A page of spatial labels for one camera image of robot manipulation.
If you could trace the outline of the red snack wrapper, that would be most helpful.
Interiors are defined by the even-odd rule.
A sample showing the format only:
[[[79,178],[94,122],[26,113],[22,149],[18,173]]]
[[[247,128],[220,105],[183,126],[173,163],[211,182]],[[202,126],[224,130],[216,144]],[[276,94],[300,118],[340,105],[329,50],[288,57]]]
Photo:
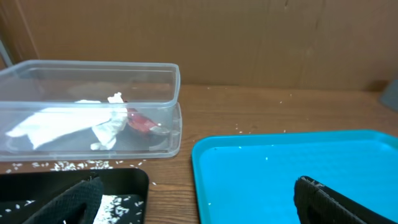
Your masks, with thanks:
[[[170,133],[172,108],[127,107],[128,125],[142,134],[166,136]]]

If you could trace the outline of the white rice pile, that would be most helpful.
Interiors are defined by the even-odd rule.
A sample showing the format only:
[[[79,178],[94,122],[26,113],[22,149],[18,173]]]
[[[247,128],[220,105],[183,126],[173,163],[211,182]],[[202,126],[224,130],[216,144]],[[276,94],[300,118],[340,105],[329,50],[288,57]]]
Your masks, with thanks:
[[[1,224],[34,200],[1,202]],[[139,195],[103,195],[94,224],[133,224],[144,222],[145,201]]]

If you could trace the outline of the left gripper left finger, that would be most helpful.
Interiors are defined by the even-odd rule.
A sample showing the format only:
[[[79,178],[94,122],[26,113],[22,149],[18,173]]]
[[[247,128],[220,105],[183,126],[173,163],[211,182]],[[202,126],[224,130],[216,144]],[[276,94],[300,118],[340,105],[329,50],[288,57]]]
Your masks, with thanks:
[[[104,192],[98,176],[70,182],[36,200],[24,214],[22,224],[93,223]]]

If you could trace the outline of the white napkin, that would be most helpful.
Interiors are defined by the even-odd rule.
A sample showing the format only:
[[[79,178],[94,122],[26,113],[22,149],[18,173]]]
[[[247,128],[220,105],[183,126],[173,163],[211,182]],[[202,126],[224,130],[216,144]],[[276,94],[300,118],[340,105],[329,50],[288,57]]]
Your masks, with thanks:
[[[36,108],[1,109],[1,150],[17,154],[34,151],[110,151],[127,125],[122,93],[107,103],[78,100],[69,107],[42,105]]]

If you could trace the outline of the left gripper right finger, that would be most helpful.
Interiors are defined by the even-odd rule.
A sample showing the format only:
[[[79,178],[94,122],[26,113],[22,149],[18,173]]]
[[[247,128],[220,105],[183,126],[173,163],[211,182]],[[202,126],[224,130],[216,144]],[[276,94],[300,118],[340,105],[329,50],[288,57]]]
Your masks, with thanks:
[[[301,224],[397,224],[308,176],[295,181],[294,204]]]

